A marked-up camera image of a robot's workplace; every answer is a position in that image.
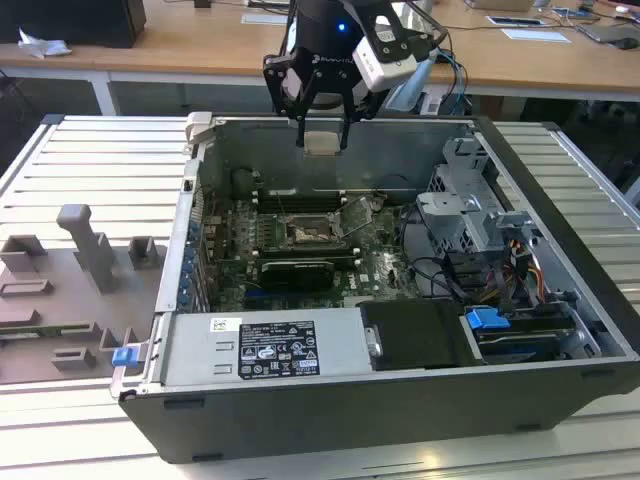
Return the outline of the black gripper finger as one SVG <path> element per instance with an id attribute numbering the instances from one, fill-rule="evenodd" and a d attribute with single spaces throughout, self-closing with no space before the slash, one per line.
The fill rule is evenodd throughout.
<path id="1" fill-rule="evenodd" d="M 357 72 L 319 73 L 319 111 L 341 115 L 339 146 L 348 146 L 351 126 L 374 118 L 381 108 L 382 92 L 371 92 Z"/>
<path id="2" fill-rule="evenodd" d="M 289 71 L 295 73 L 300 80 L 300 88 L 295 96 L 287 94 L 284 88 Z M 319 93 L 318 73 L 319 70 L 313 66 L 312 55 L 309 52 L 264 57 L 263 76 L 273 109 L 278 116 L 297 121 L 297 147 L 303 147 L 305 143 L 306 116 Z"/>

